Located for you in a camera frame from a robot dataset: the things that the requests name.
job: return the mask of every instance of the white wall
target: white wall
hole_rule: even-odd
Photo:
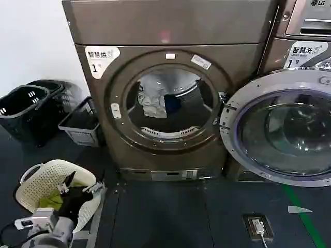
[[[77,101],[89,95],[61,0],[1,0],[0,10],[0,97],[38,79],[72,83]]]

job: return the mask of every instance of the gray laundry basket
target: gray laundry basket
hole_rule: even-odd
[[[104,143],[102,129],[93,100],[87,97],[58,125],[78,145],[100,146]]]

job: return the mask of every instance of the power plug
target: power plug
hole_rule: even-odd
[[[257,234],[259,234],[259,235],[264,234],[263,222],[260,222],[260,220],[255,219],[255,220],[252,220],[252,223],[255,227],[255,231],[257,232]]]

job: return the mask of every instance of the white sticker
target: white sticker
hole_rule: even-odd
[[[122,115],[121,115],[121,111],[119,110],[119,105],[118,103],[112,103],[111,104],[111,109],[112,109],[112,113],[115,119],[121,119]]]
[[[175,59],[176,58],[175,53],[166,53],[165,55],[166,55],[165,59]]]
[[[300,67],[305,62],[324,53],[327,48],[327,42],[297,41],[291,47],[284,68]]]
[[[197,64],[198,66],[201,66],[202,68],[208,70],[209,67],[212,65],[212,63],[210,63],[209,61],[205,60],[202,57],[199,57],[197,54],[195,54],[193,56],[193,58],[191,59],[191,61],[195,64]]]
[[[119,49],[115,46],[87,46],[85,55],[95,79],[100,79],[111,62],[119,57]]]

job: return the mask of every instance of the washing machine door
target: washing machine door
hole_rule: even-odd
[[[237,91],[220,118],[230,154],[271,181],[331,185],[331,71],[273,72]]]

